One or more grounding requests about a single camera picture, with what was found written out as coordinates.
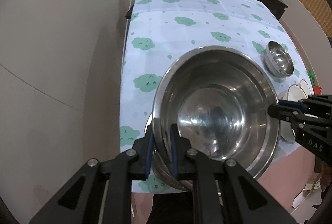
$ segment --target light blue tablecloth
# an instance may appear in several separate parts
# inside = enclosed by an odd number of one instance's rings
[[[250,56],[262,69],[262,52],[270,40],[291,55],[294,75],[272,84],[281,94],[304,79],[305,66],[291,39],[268,8],[256,0],[136,0],[125,47],[120,100],[121,151],[144,135],[154,94],[168,67],[184,53],[207,45],[222,45]],[[274,162],[299,145],[280,141]],[[134,181],[133,192],[170,193],[153,174],[146,182]]]

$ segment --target screw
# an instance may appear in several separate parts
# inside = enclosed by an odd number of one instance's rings
[[[88,160],[88,165],[90,166],[90,167],[94,167],[94,166],[96,166],[98,164],[98,160],[96,160],[96,159],[89,159]]]
[[[227,159],[226,165],[229,167],[234,167],[236,165],[236,161],[234,159]]]
[[[128,155],[129,157],[133,157],[134,155],[136,155],[136,150],[135,149],[129,149],[126,152],[126,155]]]
[[[187,154],[193,157],[194,155],[198,154],[198,151],[194,148],[190,148],[187,150]]]

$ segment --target wall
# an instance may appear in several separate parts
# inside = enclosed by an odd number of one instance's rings
[[[20,223],[119,151],[127,0],[0,0],[0,195]]]
[[[322,93],[332,94],[332,49],[327,36],[299,0],[282,0],[288,5],[282,16],[285,23],[297,38],[300,52],[308,58],[317,78],[323,88]]]

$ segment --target bowl rim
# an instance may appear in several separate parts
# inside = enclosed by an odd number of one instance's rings
[[[155,140],[155,147],[167,167],[171,167],[172,164],[171,164],[171,160],[169,159],[168,150],[165,146],[167,141],[164,140],[164,137],[162,135],[161,125],[160,125],[160,107],[162,104],[162,100],[163,100],[165,91],[167,89],[167,86],[168,86],[170,80],[176,73],[176,71],[185,62],[187,62],[189,59],[191,59],[193,56],[195,56],[197,54],[211,51],[211,50],[222,50],[222,51],[231,52],[231,53],[237,54],[237,55],[247,59],[250,63],[252,63],[253,66],[260,72],[260,74],[266,80],[266,82],[269,85],[269,87],[272,91],[272,94],[274,96],[275,103],[278,104],[278,96],[276,94],[276,91],[274,89],[274,86],[273,86],[270,78],[265,73],[265,71],[248,55],[246,55],[238,50],[235,50],[233,48],[228,48],[228,47],[218,46],[218,45],[201,46],[201,47],[188,51],[187,53],[185,53],[182,56],[180,56],[179,58],[177,58],[167,69],[167,71],[165,72],[161,81],[158,84],[156,94],[155,94],[154,100],[153,100],[153,105],[152,105],[152,131],[153,131],[154,140]],[[272,153],[271,153],[269,159],[267,160],[267,162],[265,163],[265,165],[260,169],[259,172],[257,172],[257,174],[254,176],[254,178],[259,178],[264,173],[264,171],[268,168],[268,166],[272,162],[275,152],[277,151],[279,140],[280,140],[280,122],[278,122],[277,126],[278,126],[278,131],[277,131],[278,137],[276,140],[276,145],[274,147],[274,150],[272,151]]]
[[[152,113],[150,113],[147,122],[145,124],[144,128],[144,136],[146,135],[147,127],[148,125],[152,124]],[[153,146],[152,150],[152,161],[151,161],[151,170],[154,172],[154,174],[161,179],[164,183],[169,185],[170,187],[174,189],[178,189],[181,191],[192,191],[192,184],[190,187],[190,183],[188,184],[188,181],[176,181],[174,178],[170,179],[172,176],[169,172],[168,167],[165,165],[164,161],[161,159],[161,157],[158,155],[158,152],[156,150],[155,145]]]
[[[302,85],[301,85],[301,83],[305,83],[305,85],[308,87],[308,89],[309,89],[309,91],[310,91],[310,94],[309,95],[307,95],[307,97],[308,96],[310,96],[310,95],[312,95],[312,93],[311,93],[311,89],[310,89],[310,86],[309,86],[309,84],[307,83],[307,81],[305,80],[305,79],[302,79],[300,82],[299,82],[299,86],[301,87],[301,89],[304,91],[304,89],[303,89],[303,87],[302,87]]]

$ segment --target red object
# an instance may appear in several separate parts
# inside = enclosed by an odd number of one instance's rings
[[[322,88],[319,86],[314,86],[313,92],[315,93],[315,95],[320,95],[322,93]]]

